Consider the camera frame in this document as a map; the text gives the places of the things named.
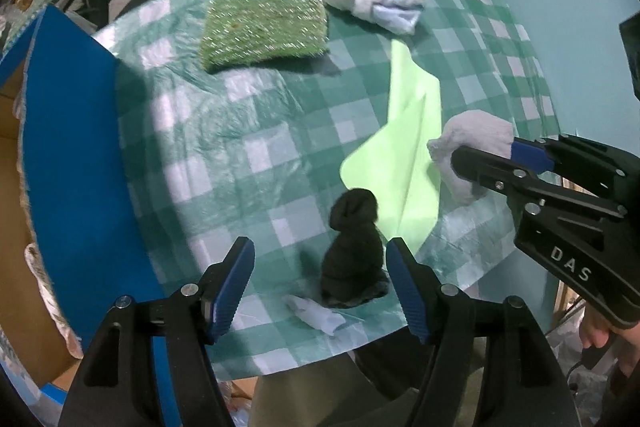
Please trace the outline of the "person's right hand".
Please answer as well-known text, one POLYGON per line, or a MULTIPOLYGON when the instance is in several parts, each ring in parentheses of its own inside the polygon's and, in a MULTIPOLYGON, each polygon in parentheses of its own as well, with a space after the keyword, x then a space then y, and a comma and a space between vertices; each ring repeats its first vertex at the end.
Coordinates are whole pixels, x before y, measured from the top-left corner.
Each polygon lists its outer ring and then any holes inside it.
POLYGON ((612 334, 625 340, 618 356, 618 366, 626 377, 630 377, 640 358, 640 324, 634 325, 632 329, 619 329, 593 306, 587 305, 582 324, 579 327, 582 347, 585 349, 590 347, 603 348, 612 334))

